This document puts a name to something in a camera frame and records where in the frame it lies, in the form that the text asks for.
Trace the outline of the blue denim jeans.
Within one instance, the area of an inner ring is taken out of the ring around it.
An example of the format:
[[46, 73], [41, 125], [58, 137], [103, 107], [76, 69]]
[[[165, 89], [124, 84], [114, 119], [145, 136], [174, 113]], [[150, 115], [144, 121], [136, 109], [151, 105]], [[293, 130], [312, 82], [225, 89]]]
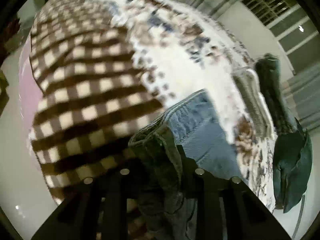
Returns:
[[227, 142], [205, 90], [191, 94], [137, 132], [129, 148], [144, 165], [147, 182], [137, 202], [155, 239], [195, 239], [198, 226], [205, 230], [204, 239], [228, 237], [222, 197], [210, 196], [205, 214], [199, 214], [197, 198], [187, 197], [188, 191], [198, 191], [198, 168], [214, 176], [215, 188], [241, 176], [236, 149]]

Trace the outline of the dark green plush blanket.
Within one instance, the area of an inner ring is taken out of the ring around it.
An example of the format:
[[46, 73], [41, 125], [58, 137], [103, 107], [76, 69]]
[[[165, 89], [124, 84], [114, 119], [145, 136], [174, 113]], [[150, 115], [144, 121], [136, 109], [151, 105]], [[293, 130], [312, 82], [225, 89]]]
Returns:
[[289, 212], [306, 192], [312, 169], [312, 142], [307, 130], [280, 135], [274, 147], [273, 188], [276, 209]]

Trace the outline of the folded grey white pants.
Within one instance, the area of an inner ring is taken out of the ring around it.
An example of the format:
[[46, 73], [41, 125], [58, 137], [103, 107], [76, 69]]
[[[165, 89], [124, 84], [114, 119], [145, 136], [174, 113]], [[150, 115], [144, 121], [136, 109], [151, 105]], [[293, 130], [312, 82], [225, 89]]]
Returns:
[[251, 68], [240, 68], [232, 72], [232, 77], [253, 121], [256, 135], [261, 139], [275, 139], [276, 133], [271, 114], [260, 91], [257, 73]]

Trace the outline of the floral bedspread with checked border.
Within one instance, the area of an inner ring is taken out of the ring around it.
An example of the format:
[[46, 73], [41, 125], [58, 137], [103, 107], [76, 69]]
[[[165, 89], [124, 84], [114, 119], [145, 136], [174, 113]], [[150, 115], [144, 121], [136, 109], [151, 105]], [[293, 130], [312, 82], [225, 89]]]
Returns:
[[170, 0], [49, 0], [30, 40], [43, 96], [29, 140], [56, 204], [85, 179], [132, 158], [127, 141], [134, 133], [205, 90], [241, 175], [275, 208], [277, 135], [256, 135], [232, 77], [254, 62], [219, 22]]

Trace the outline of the right grey-green curtain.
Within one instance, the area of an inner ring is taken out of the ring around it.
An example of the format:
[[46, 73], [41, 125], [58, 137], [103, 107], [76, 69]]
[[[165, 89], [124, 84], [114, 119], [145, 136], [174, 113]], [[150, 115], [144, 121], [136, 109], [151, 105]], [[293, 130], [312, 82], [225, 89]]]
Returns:
[[303, 128], [319, 130], [319, 65], [303, 70], [282, 83], [289, 109]]

